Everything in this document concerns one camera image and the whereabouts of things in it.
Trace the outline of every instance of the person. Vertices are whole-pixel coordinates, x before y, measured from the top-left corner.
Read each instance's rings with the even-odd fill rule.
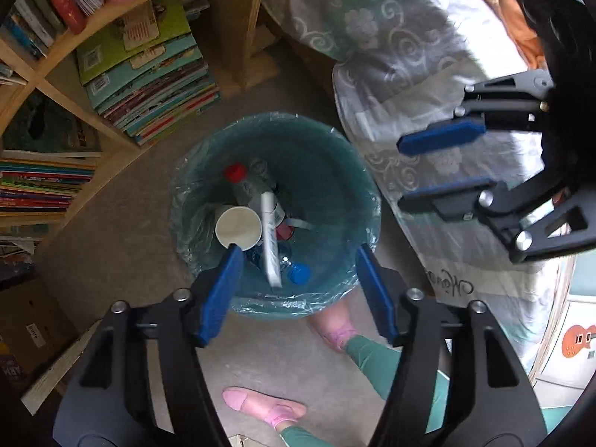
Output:
[[[346,299],[309,316],[307,321],[323,341],[332,349],[347,354],[366,376],[374,390],[386,400],[397,371],[401,352],[371,341],[354,327]],[[443,424],[449,389],[449,377],[437,371],[433,404],[426,431]],[[306,414],[306,406],[266,395],[242,387],[228,387],[222,392],[227,406],[263,420],[279,433],[289,447],[333,447],[298,425]],[[550,432],[571,407],[542,409],[547,430]]]

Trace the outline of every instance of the patterned bedsheet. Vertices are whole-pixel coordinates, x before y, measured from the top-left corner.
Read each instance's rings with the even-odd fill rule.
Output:
[[[542,168],[540,135],[494,132],[410,158],[398,138],[452,116],[463,87],[526,69],[483,0],[264,0],[296,40],[338,60],[342,125],[446,303],[484,300],[527,370],[542,341],[565,259],[512,265],[476,221],[443,223],[397,208],[406,191],[470,177],[517,185]]]

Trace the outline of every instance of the paper cup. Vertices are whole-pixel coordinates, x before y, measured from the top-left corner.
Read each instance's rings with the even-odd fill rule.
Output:
[[[248,250],[258,243],[261,233],[259,215],[248,207],[224,205],[215,212],[215,236],[225,248],[236,244]]]

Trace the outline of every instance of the floor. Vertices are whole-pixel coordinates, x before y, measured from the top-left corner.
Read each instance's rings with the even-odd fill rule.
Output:
[[[242,116],[273,110],[340,126],[335,104],[302,62],[284,44],[272,53],[281,68],[278,77],[217,104],[153,147],[112,180],[37,257],[48,288],[80,331],[117,299],[141,306],[189,285],[168,231],[169,182],[177,159],[200,139]],[[376,255],[381,265],[400,270],[409,283],[425,283],[386,204]],[[349,304],[359,330],[378,339],[359,289]],[[303,426],[342,447],[367,444],[383,408],[356,366],[313,336],[303,320],[262,322],[229,314],[222,333],[199,358],[228,436],[241,433],[270,447],[283,445],[267,425],[225,406],[225,386],[303,402],[309,407]],[[165,405],[157,397],[158,422],[167,425]]]

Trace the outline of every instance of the trash can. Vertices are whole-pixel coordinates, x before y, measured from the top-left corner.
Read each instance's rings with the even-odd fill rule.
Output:
[[[381,222],[377,186],[354,147],[332,127],[270,112],[240,119],[197,144],[177,164],[172,180],[176,251],[193,276],[217,266],[225,249],[213,232],[214,213],[234,203],[224,170],[255,157],[266,161],[279,183],[282,206],[313,226],[296,229],[285,242],[293,260],[309,265],[311,277],[303,285],[284,280],[281,289],[272,289],[247,260],[231,306],[263,319],[315,313],[357,283],[356,249],[363,243],[374,248]]]

